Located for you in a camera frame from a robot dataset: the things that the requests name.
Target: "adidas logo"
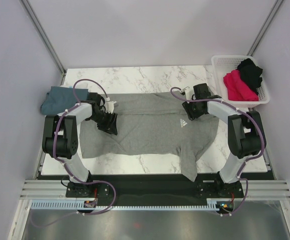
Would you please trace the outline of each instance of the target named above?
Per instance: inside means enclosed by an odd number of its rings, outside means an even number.
[[[183,128],[187,125],[187,122],[185,122],[185,120],[180,119],[180,127]]]

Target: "marble tabletop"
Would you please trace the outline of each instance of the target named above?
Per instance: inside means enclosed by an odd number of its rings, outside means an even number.
[[[168,92],[171,87],[185,88],[207,83],[216,94],[212,72],[209,65],[73,68],[67,71],[64,85],[73,86],[77,80],[93,79],[100,83],[108,94],[130,94],[162,93]],[[92,82],[88,82],[87,86],[90,92],[102,92]],[[214,142],[197,161],[198,173],[216,173],[222,169],[230,154],[227,140],[227,125],[220,120]],[[96,158],[82,158],[81,147],[78,146],[78,155],[92,175],[181,173],[179,157],[172,154],[128,156],[109,153]],[[267,172],[264,158],[248,162],[244,172]],[[67,173],[59,162],[47,154],[41,174]]]

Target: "gray t-shirt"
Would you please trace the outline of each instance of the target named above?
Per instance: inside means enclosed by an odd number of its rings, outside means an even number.
[[[194,181],[196,161],[214,141],[218,118],[203,115],[190,121],[182,101],[171,93],[110,94],[118,106],[118,135],[97,129],[94,121],[80,126],[83,158],[96,158],[107,153],[123,155],[174,154],[180,158],[183,175]]]

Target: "pink cloth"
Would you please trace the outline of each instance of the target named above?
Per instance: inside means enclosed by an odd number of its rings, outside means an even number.
[[[238,70],[227,73],[224,77],[224,84],[227,87],[228,100],[231,101],[259,101],[259,96],[253,92],[245,82],[241,80]]]

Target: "white laundry basket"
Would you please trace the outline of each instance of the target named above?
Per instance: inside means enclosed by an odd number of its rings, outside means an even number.
[[[232,104],[237,108],[254,108],[259,104],[267,104],[270,101],[270,95],[267,90],[264,78],[258,88],[259,101],[231,101],[228,97],[227,87],[224,84],[224,76],[235,70],[241,61],[251,59],[257,66],[257,61],[251,56],[244,55],[215,55],[211,58],[213,67],[214,79],[216,83],[217,94],[220,95],[224,101]]]

